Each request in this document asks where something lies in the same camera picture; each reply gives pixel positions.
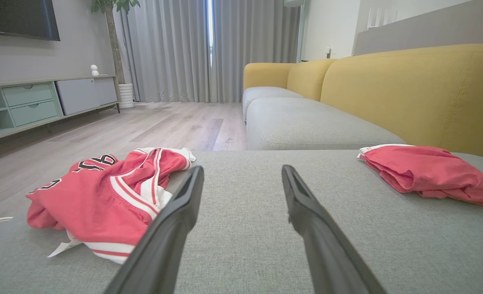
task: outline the folded red cloth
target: folded red cloth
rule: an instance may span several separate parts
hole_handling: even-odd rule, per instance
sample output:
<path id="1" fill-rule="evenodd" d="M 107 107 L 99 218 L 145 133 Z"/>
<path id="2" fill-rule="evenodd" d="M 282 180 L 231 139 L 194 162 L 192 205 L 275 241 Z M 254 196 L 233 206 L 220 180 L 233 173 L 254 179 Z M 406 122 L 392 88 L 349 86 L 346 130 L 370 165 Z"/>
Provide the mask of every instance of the folded red cloth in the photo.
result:
<path id="1" fill-rule="evenodd" d="M 445 149 L 378 145 L 361 148 L 358 157 L 398 192 L 483 206 L 483 173 Z"/>

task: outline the white plant pot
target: white plant pot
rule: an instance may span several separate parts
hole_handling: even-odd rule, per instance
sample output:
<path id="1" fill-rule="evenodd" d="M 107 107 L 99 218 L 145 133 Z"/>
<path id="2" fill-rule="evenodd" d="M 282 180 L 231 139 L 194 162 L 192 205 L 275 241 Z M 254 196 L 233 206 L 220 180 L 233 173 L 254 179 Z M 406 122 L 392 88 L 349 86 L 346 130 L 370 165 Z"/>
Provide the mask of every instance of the white plant pot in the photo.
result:
<path id="1" fill-rule="evenodd" d="M 119 102 L 121 109 L 133 108 L 133 84 L 119 84 L 121 100 Z"/>

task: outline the potted plant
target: potted plant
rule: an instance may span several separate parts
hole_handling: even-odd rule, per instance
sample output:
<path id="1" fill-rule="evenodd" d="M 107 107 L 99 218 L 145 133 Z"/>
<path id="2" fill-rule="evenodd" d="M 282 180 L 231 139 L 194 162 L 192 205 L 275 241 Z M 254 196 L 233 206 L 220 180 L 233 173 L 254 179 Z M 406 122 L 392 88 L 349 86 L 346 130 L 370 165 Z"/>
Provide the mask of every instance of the potted plant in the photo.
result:
<path id="1" fill-rule="evenodd" d="M 105 13 L 107 20 L 107 28 L 109 31 L 109 39 L 111 40 L 111 49 L 113 50 L 113 59 L 115 61 L 115 71 L 120 89 L 121 108 L 133 108 L 133 84 L 126 84 L 124 79 L 124 69 L 122 68 L 122 59 L 120 58 L 120 48 L 118 47 L 118 38 L 116 35 L 115 19 L 113 17 L 113 8 L 116 11 L 121 9 L 129 13 L 131 6 L 138 5 L 138 0 L 92 0 L 91 12 L 101 11 Z"/>

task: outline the red clothing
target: red clothing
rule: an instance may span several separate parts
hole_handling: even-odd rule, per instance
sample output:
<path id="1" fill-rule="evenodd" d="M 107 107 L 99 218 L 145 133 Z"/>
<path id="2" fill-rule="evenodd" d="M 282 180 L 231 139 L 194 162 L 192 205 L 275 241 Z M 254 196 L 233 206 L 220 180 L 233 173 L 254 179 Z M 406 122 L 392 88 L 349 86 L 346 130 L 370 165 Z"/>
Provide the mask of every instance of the red clothing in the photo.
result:
<path id="1" fill-rule="evenodd" d="M 118 161 L 105 155 L 74 164 L 67 175 L 29 193 L 31 227 L 66 229 L 72 242 L 122 263 L 171 198 L 169 174 L 189 169 L 187 149 L 136 149 Z"/>
<path id="2" fill-rule="evenodd" d="M 398 192 L 483 206 L 483 173 L 445 149 L 383 145 L 362 148 L 359 158 Z"/>

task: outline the tree trunk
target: tree trunk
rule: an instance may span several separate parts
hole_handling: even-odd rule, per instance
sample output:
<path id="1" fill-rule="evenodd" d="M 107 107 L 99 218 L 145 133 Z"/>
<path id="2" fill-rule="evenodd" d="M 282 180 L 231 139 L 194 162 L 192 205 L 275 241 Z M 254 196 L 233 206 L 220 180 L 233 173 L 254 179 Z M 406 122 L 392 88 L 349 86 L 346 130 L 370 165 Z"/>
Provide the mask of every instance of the tree trunk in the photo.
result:
<path id="1" fill-rule="evenodd" d="M 106 20 L 118 83 L 125 84 L 126 80 L 124 78 L 124 69 L 122 68 L 122 58 L 120 58 L 120 47 L 118 46 L 118 37 L 116 36 L 115 18 L 113 17 L 113 5 L 111 4 L 106 5 Z"/>

